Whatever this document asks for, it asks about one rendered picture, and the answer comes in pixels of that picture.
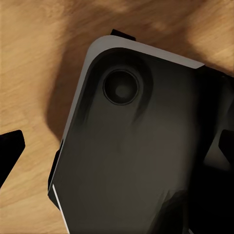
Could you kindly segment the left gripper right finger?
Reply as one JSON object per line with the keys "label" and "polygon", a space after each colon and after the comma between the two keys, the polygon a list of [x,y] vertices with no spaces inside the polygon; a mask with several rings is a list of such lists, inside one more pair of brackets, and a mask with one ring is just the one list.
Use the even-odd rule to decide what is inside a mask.
{"label": "left gripper right finger", "polygon": [[223,130],[218,146],[234,169],[234,132]]}

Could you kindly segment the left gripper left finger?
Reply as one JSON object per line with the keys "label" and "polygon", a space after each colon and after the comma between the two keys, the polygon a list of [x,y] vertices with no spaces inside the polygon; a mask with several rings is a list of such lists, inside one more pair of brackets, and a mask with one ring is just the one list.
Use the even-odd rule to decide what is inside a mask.
{"label": "left gripper left finger", "polygon": [[0,135],[0,188],[24,149],[21,130]]}

